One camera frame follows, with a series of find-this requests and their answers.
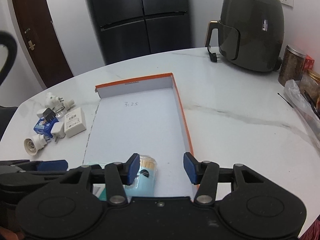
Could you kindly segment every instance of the black refrigerator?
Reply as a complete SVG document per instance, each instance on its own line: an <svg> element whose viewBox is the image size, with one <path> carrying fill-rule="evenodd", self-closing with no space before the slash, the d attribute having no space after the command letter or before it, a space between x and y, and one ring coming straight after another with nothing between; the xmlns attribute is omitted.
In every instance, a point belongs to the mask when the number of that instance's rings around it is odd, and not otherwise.
<svg viewBox="0 0 320 240"><path fill-rule="evenodd" d="M188 0L88 0L106 64L191 48Z"/></svg>

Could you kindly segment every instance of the red box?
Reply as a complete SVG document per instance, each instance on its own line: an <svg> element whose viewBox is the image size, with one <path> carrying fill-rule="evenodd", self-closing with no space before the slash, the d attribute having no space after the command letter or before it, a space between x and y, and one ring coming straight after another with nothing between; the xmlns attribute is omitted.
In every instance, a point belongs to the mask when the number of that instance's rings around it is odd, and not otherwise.
<svg viewBox="0 0 320 240"><path fill-rule="evenodd" d="M304 61L304 65L303 65L303 71L307 71L308 69L312 69L313 68L313 64L315 63L315 60L310 57L309 55L306 56L306 60Z"/></svg>

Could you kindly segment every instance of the metal screw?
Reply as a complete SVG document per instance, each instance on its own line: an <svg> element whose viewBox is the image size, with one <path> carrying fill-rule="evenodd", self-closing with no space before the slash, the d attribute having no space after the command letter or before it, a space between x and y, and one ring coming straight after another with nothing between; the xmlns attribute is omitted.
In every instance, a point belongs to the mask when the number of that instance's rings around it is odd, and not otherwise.
<svg viewBox="0 0 320 240"><path fill-rule="evenodd" d="M197 201L201 204L208 204L212 201L212 197L208 195L200 195L197 197Z"/></svg>
<svg viewBox="0 0 320 240"><path fill-rule="evenodd" d="M110 198L110 202L113 204L121 204L125 201L125 198L120 195L115 195Z"/></svg>
<svg viewBox="0 0 320 240"><path fill-rule="evenodd" d="M163 206L164 206L164 202L158 202L158 203L157 203L157 206L158 206L158 207L163 207Z"/></svg>

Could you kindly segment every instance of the open box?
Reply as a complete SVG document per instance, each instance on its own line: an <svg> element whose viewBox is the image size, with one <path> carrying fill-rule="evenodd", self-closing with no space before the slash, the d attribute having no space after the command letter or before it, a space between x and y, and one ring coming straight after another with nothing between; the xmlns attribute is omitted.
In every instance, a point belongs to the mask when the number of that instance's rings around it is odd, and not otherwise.
<svg viewBox="0 0 320 240"><path fill-rule="evenodd" d="M195 196L183 155L192 145L172 73L96 86L101 101L84 163L126 162L133 154L157 161L155 196Z"/></svg>

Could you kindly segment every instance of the black chair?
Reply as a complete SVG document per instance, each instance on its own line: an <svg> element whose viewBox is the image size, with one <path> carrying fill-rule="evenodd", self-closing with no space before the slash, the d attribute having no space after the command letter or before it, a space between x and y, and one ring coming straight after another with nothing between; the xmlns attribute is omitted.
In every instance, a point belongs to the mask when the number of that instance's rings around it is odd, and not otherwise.
<svg viewBox="0 0 320 240"><path fill-rule="evenodd" d="M0 140L17 109L18 109L17 107L0 106Z"/></svg>

